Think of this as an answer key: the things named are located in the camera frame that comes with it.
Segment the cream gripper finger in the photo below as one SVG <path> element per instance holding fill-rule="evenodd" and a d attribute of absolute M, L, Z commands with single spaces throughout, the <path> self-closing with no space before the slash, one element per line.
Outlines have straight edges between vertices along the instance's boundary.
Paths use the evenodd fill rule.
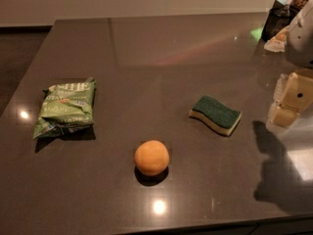
<path fill-rule="evenodd" d="M 273 100 L 268 121 L 283 128 L 290 127 L 313 103 L 313 71 L 282 73 Z"/>

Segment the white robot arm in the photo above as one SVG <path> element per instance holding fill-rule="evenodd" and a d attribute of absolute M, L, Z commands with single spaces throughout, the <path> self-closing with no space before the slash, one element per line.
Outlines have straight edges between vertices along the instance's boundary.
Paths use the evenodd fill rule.
<path fill-rule="evenodd" d="M 287 33 L 287 60 L 298 67 L 277 80 L 268 121 L 290 127 L 313 103 L 313 0 L 293 18 Z"/>

